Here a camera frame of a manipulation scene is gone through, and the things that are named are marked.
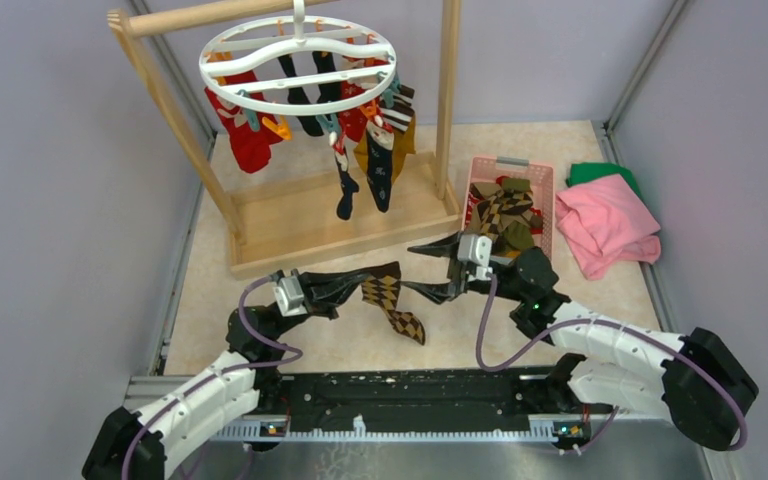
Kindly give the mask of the mustard sock striped cuff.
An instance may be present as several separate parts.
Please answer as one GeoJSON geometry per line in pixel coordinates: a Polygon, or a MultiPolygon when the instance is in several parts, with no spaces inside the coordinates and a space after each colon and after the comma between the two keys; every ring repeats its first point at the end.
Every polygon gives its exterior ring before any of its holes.
{"type": "Polygon", "coordinates": [[[406,133],[409,129],[415,119],[414,97],[415,90],[402,84],[383,92],[379,100],[381,116],[394,130],[406,133]]]}

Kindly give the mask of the white round clip hanger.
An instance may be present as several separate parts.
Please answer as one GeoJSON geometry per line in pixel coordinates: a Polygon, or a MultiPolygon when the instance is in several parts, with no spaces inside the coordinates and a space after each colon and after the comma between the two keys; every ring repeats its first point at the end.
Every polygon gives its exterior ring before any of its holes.
{"type": "Polygon", "coordinates": [[[394,45],[370,27],[305,12],[302,1],[289,15],[273,16],[231,27],[208,41],[198,70],[204,85],[244,110],[284,116],[339,113],[370,103],[397,83],[394,45]],[[335,72],[318,73],[312,52],[333,54],[335,72]],[[287,78],[278,58],[291,55],[297,76],[287,78]],[[342,70],[344,58],[381,59],[385,65],[342,70]],[[375,77],[377,84],[349,99],[318,103],[320,84],[375,77]],[[288,91],[303,87],[308,105],[292,105],[288,91]]]}

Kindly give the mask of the pink folded cloth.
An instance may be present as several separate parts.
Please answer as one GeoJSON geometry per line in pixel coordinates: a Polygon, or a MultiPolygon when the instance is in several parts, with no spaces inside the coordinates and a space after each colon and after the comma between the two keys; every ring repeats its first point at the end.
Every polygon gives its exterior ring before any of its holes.
{"type": "Polygon", "coordinates": [[[661,225],[619,174],[557,193],[555,218],[588,280],[603,278],[620,261],[652,265],[661,257],[661,225]]]}

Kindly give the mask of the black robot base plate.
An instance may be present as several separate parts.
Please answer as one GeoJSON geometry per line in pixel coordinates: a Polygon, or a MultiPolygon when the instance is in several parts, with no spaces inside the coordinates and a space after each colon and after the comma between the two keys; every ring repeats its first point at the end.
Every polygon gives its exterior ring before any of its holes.
{"type": "Polygon", "coordinates": [[[284,374],[263,385],[247,419],[262,433],[473,434],[525,432],[541,415],[607,414],[584,405],[547,367],[284,374]]]}

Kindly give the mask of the green striped sock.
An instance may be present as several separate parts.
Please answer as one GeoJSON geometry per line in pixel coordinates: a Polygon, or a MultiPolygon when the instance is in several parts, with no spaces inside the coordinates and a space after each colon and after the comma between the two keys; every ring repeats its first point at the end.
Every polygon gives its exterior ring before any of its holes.
{"type": "Polygon", "coordinates": [[[534,207],[528,179],[500,176],[496,183],[501,187],[501,254],[513,258],[536,246],[535,236],[543,232],[542,211],[534,207]]]}

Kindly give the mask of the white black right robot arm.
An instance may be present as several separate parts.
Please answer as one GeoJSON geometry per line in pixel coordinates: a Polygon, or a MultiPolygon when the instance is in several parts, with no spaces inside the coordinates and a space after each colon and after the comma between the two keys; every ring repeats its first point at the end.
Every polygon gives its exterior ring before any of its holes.
{"type": "Polygon", "coordinates": [[[556,290],[559,277],[538,247],[504,259],[492,254],[488,237],[456,232],[409,250],[449,262],[446,282],[409,283],[423,297],[443,304],[467,292],[485,295],[475,346],[481,369],[507,369],[546,343],[565,352],[546,385],[549,404],[560,412],[605,404],[662,419],[709,450],[737,451],[747,443],[746,415],[759,388],[716,333],[652,330],[590,309],[556,290]],[[499,298],[516,302],[509,317],[529,341],[490,365],[484,337],[499,298]]]}

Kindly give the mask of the black hanging sock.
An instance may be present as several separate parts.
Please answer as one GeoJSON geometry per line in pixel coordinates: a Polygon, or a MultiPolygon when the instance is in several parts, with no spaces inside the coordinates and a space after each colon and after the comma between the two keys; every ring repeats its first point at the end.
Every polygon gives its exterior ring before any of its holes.
{"type": "MultiPolygon", "coordinates": [[[[318,73],[330,73],[336,71],[333,54],[324,51],[312,52],[312,59],[318,73]]],[[[279,64],[287,78],[297,76],[295,63],[291,55],[282,55],[278,58],[279,64]]],[[[318,86],[318,103],[330,103],[341,99],[341,84],[339,82],[325,83],[318,86]]],[[[303,87],[292,87],[288,91],[287,100],[292,105],[308,105],[310,99],[303,87]]],[[[324,135],[322,127],[314,116],[298,116],[304,132],[311,137],[324,135]]]]}

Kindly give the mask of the argyle patterned sock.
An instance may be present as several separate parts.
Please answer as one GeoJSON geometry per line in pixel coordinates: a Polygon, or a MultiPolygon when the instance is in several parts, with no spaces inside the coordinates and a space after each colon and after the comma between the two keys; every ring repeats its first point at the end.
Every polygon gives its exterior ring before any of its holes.
{"type": "Polygon", "coordinates": [[[500,224],[502,215],[500,213],[500,191],[492,195],[488,200],[481,202],[478,207],[480,224],[478,232],[480,235],[487,236],[492,240],[492,252],[501,254],[501,235],[500,224]]]}
{"type": "Polygon", "coordinates": [[[424,345],[426,330],[421,320],[412,312],[398,309],[401,277],[398,262],[371,267],[361,283],[362,300],[380,308],[396,334],[424,345]]]}

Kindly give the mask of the pink perforated plastic basket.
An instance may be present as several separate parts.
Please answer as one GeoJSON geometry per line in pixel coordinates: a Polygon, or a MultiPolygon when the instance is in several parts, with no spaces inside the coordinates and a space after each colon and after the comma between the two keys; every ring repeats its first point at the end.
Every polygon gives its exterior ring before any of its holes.
{"type": "MultiPolygon", "coordinates": [[[[542,211],[543,232],[535,236],[536,246],[547,258],[552,257],[552,238],[554,221],[553,168],[546,165],[532,164],[524,159],[509,157],[475,157],[468,175],[467,191],[471,182],[494,182],[500,176],[528,179],[534,193],[534,207],[542,211]]],[[[466,233],[479,234],[478,227],[466,233]]],[[[501,262],[509,258],[491,253],[491,260],[501,262]]]]}

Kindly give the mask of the navy sock red cuff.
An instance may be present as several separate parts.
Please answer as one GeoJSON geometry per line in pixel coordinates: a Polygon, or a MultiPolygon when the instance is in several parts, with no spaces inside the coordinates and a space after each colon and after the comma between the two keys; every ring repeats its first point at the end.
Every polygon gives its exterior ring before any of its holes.
{"type": "Polygon", "coordinates": [[[393,147],[395,135],[384,124],[366,124],[366,176],[377,209],[386,213],[390,208],[393,183],[393,147]]]}

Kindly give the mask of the wooden hanger stand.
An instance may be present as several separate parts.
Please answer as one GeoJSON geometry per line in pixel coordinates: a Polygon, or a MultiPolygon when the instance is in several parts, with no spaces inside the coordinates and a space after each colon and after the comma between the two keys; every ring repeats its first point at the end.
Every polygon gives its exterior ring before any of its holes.
{"type": "Polygon", "coordinates": [[[305,5],[303,1],[216,1],[134,17],[122,9],[107,14],[113,35],[226,221],[229,270],[238,278],[332,260],[452,231],[460,225],[460,207],[448,179],[461,15],[458,1],[446,1],[442,9],[436,148],[408,163],[408,185],[395,194],[396,199],[407,202],[407,208],[375,218],[372,204],[365,201],[352,220],[340,221],[326,211],[328,201],[337,195],[327,174],[236,192],[223,188],[142,40],[282,10],[292,10],[291,20],[299,23],[305,5]]]}

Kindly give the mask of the navy blue sock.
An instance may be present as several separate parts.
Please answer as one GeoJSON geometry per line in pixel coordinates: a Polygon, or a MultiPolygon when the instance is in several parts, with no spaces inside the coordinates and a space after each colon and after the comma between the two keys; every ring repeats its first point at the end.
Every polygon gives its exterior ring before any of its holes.
{"type": "Polygon", "coordinates": [[[353,213],[353,197],[359,192],[359,185],[349,173],[349,159],[344,144],[344,135],[332,131],[328,134],[328,140],[333,150],[341,190],[336,215],[339,219],[348,221],[353,213]]]}

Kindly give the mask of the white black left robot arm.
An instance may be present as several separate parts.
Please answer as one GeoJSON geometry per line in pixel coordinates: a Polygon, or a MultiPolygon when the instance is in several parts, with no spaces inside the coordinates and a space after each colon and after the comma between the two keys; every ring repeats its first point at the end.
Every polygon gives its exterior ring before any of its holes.
{"type": "Polygon", "coordinates": [[[280,337],[337,309],[367,280],[367,268],[340,273],[277,271],[253,281],[230,316],[229,347],[177,389],[104,420],[85,460],[85,479],[168,479],[231,421],[279,404],[280,368],[303,352],[280,337]]]}

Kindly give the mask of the green folded cloth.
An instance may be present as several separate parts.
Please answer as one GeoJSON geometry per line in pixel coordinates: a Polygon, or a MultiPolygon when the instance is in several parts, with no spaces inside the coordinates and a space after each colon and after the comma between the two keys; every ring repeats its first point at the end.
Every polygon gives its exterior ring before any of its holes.
{"type": "Polygon", "coordinates": [[[612,163],[582,162],[572,164],[565,184],[567,187],[572,187],[611,175],[620,175],[632,191],[640,199],[643,199],[641,189],[634,174],[629,169],[612,163]]]}

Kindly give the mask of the red bear sock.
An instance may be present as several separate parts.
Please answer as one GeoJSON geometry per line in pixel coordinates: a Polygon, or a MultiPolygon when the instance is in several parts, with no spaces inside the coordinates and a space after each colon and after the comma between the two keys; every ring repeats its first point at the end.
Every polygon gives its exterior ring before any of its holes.
{"type": "Polygon", "coordinates": [[[204,93],[229,135],[231,151],[239,169],[250,174],[264,169],[272,158],[271,147],[282,142],[283,138],[263,124],[257,131],[253,130],[243,108],[218,97],[208,87],[204,88],[204,93]]]}

